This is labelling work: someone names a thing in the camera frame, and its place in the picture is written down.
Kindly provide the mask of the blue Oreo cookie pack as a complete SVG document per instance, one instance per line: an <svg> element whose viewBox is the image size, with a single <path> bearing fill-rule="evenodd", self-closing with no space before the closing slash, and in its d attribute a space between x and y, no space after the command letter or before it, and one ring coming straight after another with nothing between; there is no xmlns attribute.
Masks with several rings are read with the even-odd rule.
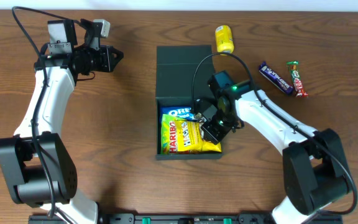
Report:
<svg viewBox="0 0 358 224"><path fill-rule="evenodd" d="M167 114L188 121L197 121L189 106L165 106L161 107L160 114Z"/></svg>

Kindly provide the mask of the yellow sunflower seed bag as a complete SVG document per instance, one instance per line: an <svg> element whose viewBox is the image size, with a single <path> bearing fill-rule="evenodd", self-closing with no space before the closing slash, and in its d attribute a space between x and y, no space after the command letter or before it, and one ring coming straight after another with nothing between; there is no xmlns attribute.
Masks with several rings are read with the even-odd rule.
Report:
<svg viewBox="0 0 358 224"><path fill-rule="evenodd" d="M175 121L177 127L177 151L189 154L222 152L220 143L205 141L200 125L192 121Z"/></svg>

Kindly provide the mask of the green Haribo gummy bag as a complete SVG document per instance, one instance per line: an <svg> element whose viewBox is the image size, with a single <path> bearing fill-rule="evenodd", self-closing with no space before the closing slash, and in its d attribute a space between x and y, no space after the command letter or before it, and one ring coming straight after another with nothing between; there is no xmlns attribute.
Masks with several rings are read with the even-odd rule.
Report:
<svg viewBox="0 0 358 224"><path fill-rule="evenodd" d="M176 154L178 152L176 121L184 121L184 119L169 114L162 115L161 154Z"/></svg>

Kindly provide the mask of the black gift box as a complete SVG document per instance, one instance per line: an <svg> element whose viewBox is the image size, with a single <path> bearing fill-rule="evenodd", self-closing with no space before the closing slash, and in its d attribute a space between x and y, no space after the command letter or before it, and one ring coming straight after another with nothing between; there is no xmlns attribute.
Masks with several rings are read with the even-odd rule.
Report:
<svg viewBox="0 0 358 224"><path fill-rule="evenodd" d="M221 152L204 154L163 154L161 145L161 108L191 106L191 84L195 81L195 98L213 100L207 81L215 73L210 45L182 45L157 47L155 100L157 107L158 161L222 158Z"/></svg>

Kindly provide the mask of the dark blue Dairy Milk bar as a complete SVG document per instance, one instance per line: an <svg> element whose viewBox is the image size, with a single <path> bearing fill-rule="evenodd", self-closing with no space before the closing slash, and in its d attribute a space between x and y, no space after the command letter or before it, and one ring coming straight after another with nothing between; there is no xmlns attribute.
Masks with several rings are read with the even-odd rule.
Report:
<svg viewBox="0 0 358 224"><path fill-rule="evenodd" d="M293 93L294 88L269 67L266 62L262 62L259 65L259 72L284 94L291 95Z"/></svg>

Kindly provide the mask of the yellow can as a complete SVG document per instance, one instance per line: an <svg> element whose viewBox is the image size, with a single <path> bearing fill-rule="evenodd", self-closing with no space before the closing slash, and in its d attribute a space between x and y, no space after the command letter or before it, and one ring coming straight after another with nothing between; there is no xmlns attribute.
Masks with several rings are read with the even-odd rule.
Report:
<svg viewBox="0 0 358 224"><path fill-rule="evenodd" d="M218 52L233 53L234 41L231 28L227 25L219 26L215 30L216 47Z"/></svg>

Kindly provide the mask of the red green KitKat bar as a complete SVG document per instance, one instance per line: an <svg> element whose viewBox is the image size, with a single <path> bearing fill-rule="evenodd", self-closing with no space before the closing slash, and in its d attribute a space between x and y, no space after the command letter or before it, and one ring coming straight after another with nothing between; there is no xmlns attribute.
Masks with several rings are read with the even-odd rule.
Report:
<svg viewBox="0 0 358 224"><path fill-rule="evenodd" d="M301 81L300 72L299 72L299 62L298 61L290 61L287 62L287 67L291 75L291 79L293 82L293 86L296 91L296 97L308 97L307 92L303 87L303 83Z"/></svg>

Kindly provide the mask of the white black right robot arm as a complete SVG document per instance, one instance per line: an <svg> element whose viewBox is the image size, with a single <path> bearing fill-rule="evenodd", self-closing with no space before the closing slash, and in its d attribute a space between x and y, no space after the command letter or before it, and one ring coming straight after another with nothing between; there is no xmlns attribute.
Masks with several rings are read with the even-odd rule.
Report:
<svg viewBox="0 0 358 224"><path fill-rule="evenodd" d="M298 121L251 81L234 83L219 72L208 86L214 99L196 102L196 112L206 119L205 140L218 144L249 124L282 155L286 197L270 214L248 214L239 223L342 223L344 212L326 207L356 188L337 133Z"/></svg>

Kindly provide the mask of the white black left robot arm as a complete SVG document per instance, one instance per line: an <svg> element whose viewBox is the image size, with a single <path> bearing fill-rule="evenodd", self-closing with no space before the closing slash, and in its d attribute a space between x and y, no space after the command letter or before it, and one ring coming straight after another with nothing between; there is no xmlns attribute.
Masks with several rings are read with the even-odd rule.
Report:
<svg viewBox="0 0 358 224"><path fill-rule="evenodd" d="M14 203L44 209L48 218L64 223L102 223L98 204L78 189L76 167L60 135L76 84L96 72L112 72L124 54L100 43L109 35L108 21L78 24L86 31L83 44L74 20L48 22L50 40L37 51L32 98L14 134L0 139L0 166Z"/></svg>

